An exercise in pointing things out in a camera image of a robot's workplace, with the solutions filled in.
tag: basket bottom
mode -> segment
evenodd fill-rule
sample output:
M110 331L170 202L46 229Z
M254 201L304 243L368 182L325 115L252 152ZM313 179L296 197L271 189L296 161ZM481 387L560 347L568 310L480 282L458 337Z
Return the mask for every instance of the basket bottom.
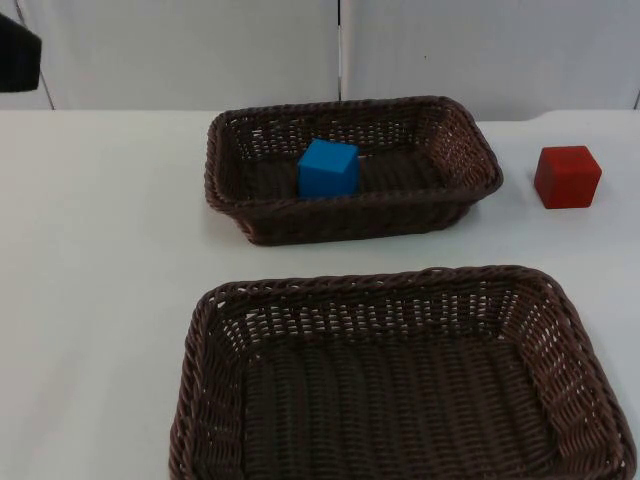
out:
M554 470L517 349L495 338L265 350L244 376L245 478L514 478Z
M298 158L283 157L247 166L245 181L254 199L297 197ZM423 149L389 151L360 159L358 193L429 190L445 186L433 160Z

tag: black object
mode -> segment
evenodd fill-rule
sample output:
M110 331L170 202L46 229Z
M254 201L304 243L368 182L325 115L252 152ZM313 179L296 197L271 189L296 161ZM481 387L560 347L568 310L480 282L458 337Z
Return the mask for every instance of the black object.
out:
M38 88L42 40L13 20L0 15L0 92Z

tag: cube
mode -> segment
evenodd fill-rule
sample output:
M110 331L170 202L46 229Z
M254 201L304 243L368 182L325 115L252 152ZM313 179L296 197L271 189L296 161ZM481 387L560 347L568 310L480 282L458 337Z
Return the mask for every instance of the cube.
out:
M358 189L358 147L314 139L298 161L298 195L352 195Z
M601 175L587 147L545 147L534 185L546 208L586 208Z

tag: basket rim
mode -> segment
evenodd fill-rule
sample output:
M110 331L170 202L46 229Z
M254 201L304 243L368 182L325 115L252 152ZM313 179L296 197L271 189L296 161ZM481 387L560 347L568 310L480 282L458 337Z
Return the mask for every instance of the basket rim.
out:
M424 270L401 272L391 274L374 275L346 275L346 276L321 276L308 278L267 279L258 281L228 282L207 292L198 302L189 327L189 333L185 339L185 357L180 381L180 394L174 422L170 434L170 458L169 467L173 479L192 478L193 472L186 460L192 457L196 439L190 435L191 427L195 419L199 418L198 385L202 384L203 372L201 370L205 355L204 339L207 336L207 319L215 315L220 305L227 301L242 302L251 297L268 294L277 301L279 295L284 292L315 292L330 293L351 289L393 290L409 286L419 282L421 285L432 285L453 281L463 276L465 281L477 279L477 281L513 279L515 281L537 280L545 286L545 294L553 295L560 307L570 320L574 340L580 341L580 348L574 351L582 361L588 362L592 369L594 379L600 390L599 395L605 399L608 416L613 418L619 432L619 444L622 448L621 465L622 476L615 478L630 479L636 471L636 446L626 417L620 407L613 389L605 375L605 372L595 354L591 340L586 333L578 312L573 303L568 299L562 287L548 274L529 267L519 265L487 265L482 267L431 267ZM583 478L580 474L556 474L553 478L566 478L577 480Z
M343 195L338 197L324 197L324 198L283 198L283 199L252 199L252 200L237 200L232 197L225 196L220 193L218 186L218 159L221 158L221 142L220 135L222 126L231 119L241 118L246 116L259 116L261 113L273 113L279 111L282 113L296 113L306 112L309 110L315 110L318 107L322 107L326 110L331 109L359 109L368 106L389 106L396 107L403 104L412 103L440 103L442 105L448 105L450 108L462 113L468 128L473 134L480 140L481 146L487 154L487 160L495 172L493 182L489 185L477 186L476 188L430 188L420 190L393 190L385 192L367 192L356 193L353 195ZM484 135L478 128L473 116L469 111L455 100L445 96L414 96L414 97L400 97L392 99L364 99L364 100L346 100L346 101L333 101L333 102L317 102L317 103L305 103L305 104L283 104L274 105L269 107L251 107L239 110L228 110L219 114L211 123L207 134L207 160L205 164L205 193L207 202L211 207L224 213L229 212L247 212L247 211L259 211L261 209L272 210L287 209L307 209L310 206L317 208L326 208L337 205L345 204L359 204L359 205L402 205L410 204L416 201L421 203L464 203L464 202L476 202L484 197L491 195L498 190L504 181L502 169L498 164L495 153L489 146Z

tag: wicker basket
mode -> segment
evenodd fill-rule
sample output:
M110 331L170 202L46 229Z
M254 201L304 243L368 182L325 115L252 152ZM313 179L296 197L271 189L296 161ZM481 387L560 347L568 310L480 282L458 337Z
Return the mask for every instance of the wicker basket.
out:
M313 138L360 147L356 195L297 197L297 161ZM444 97L229 111L209 130L207 201L256 244L438 230L501 184L473 118Z
M173 479L630 479L578 315L522 267L247 282L186 339Z

